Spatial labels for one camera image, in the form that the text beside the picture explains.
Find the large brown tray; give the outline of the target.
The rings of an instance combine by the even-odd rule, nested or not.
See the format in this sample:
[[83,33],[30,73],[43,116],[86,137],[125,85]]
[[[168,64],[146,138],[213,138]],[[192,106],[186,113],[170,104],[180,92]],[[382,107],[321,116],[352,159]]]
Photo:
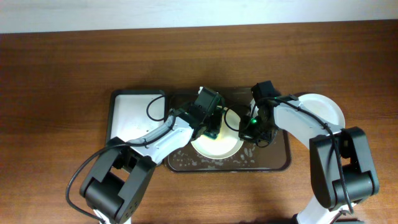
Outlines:
[[[222,88],[218,91],[226,100],[226,105],[236,103],[250,104],[252,93],[250,87]],[[168,107],[177,108],[196,97],[170,96]],[[291,163],[289,137],[287,132],[278,131],[272,144],[265,148],[254,143],[244,142],[241,148],[225,159],[210,159],[199,154],[192,144],[171,153],[164,164],[173,172],[277,172],[283,171]]]

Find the green yellow sponge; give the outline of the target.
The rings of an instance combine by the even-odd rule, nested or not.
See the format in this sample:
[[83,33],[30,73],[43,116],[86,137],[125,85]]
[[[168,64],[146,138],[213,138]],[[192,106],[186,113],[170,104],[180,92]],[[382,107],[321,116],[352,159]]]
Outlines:
[[207,119],[207,129],[203,133],[205,136],[216,139],[221,131],[224,109],[218,106],[212,115]]

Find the small white black-rimmed tray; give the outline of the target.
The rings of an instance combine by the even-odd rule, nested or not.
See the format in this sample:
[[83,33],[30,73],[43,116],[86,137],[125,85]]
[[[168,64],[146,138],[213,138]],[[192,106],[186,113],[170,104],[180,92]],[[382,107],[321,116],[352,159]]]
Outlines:
[[140,138],[164,122],[167,114],[162,90],[115,90],[111,94],[106,142]]

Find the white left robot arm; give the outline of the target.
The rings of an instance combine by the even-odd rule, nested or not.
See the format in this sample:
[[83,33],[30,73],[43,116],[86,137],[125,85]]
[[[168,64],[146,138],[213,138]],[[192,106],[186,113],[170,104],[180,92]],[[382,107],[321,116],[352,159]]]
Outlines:
[[127,223],[138,208],[156,166],[172,152],[206,132],[220,129],[223,110],[194,106],[170,111],[161,126],[142,137],[112,138],[89,157],[93,167],[80,187],[80,195],[100,223]]

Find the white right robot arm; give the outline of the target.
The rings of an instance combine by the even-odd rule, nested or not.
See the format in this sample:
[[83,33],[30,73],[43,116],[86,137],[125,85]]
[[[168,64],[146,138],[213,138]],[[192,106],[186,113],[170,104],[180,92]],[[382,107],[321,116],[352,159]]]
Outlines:
[[330,123],[294,95],[255,93],[251,106],[258,115],[254,125],[283,129],[309,150],[313,197],[292,217],[292,223],[334,223],[379,193],[368,138],[361,128]]

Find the pale green plate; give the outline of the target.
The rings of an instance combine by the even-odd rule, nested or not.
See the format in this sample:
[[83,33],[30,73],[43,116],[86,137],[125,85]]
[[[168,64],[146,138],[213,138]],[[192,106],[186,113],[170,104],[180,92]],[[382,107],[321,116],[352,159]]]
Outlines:
[[345,127],[341,108],[330,98],[316,93],[307,93],[298,98],[312,113],[335,125]]

